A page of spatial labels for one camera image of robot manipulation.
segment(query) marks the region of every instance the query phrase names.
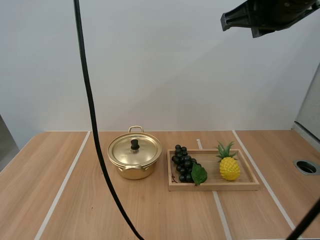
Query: wooden tray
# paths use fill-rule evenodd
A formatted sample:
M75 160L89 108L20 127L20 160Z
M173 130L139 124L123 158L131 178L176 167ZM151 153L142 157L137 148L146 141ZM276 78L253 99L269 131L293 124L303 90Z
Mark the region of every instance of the wooden tray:
M239 149L231 149L230 153L238 151L235 158L240 167L241 174L235 181L227 181L220 175L220 163L218 149L188 149L188 154L197 160L208 173L204 183L196 186L194 183L183 183L179 181L180 173L176 170L177 165L171 161L175 150L168 150L168 178L169 191L256 191L259 189L259 182L252 169L248 165L244 155Z

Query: circular hole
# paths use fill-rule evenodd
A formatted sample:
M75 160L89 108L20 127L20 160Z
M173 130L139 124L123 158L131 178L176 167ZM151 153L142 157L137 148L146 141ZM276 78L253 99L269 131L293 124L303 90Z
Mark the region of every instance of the circular hole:
M314 174L317 169L310 163L306 161L298 161L296 165L304 172L309 173L309 174Z

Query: gold pot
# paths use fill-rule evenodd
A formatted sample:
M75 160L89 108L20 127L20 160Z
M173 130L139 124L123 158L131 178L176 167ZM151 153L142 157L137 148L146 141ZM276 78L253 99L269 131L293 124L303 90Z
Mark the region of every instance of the gold pot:
M141 132L131 132L139 128ZM108 148L108 157L116 165L120 176L143 179L152 174L162 152L158 139L144 132L141 126L132 126L127 134L117 137Z

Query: black cable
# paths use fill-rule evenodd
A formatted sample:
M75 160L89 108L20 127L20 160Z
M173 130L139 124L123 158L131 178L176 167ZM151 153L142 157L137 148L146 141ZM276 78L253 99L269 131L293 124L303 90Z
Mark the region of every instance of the black cable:
M314 140L316 140L318 142L318 144L320 144L320 139L317 138L316 135L314 135L312 132L310 132L308 129L306 129L305 126L303 126L300 122L298 121L294 121L295 124L297 124L300 128L302 128L304 131L306 131Z
M135 229L135 226L132 224L132 222L130 221L128 215L126 214L124 208L122 207L121 202L117 196L117 193L116 193L114 186L112 185L112 182L111 182L110 177L108 175L108 171L106 168L104 156L101 151L100 141L99 141L99 136L98 136L95 105L94 105L94 99L92 96L90 80L89 80L89 73L88 73L88 66L87 66L87 60L86 60L85 42L84 42L84 35L83 35L83 30L82 30L79 0L73 0L73 4L74 4L76 30L77 30L78 41L79 41L79 50L80 50L82 72L83 72L86 95L87 95L88 103L89 103L92 132L93 132L93 139L94 139L96 153L98 155L98 159L100 162L100 166L101 166L106 184L108 185L109 190L111 192L111 195L112 195L116 205L118 206L122 216L124 217L125 221L129 225L129 227L131 228L131 230L133 231L135 236L140 240L144 240L143 237L140 236L140 234L137 232L137 230Z
M310 209L310 211L305 215L302 221L296 226L295 230L288 236L286 240L296 240L301 234L309 227L312 221L317 217L320 212L320 198L315 203L315 205Z

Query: grape bunch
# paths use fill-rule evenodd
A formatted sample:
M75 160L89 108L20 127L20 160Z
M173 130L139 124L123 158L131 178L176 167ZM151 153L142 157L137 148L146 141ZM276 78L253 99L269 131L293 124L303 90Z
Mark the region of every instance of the grape bunch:
M182 183L194 183L192 178L192 168L194 164L200 165L197 163L197 160L188 155L187 148L185 146L181 147L180 145L175 146L174 156L171 160L177 164L176 170L181 174L179 180Z

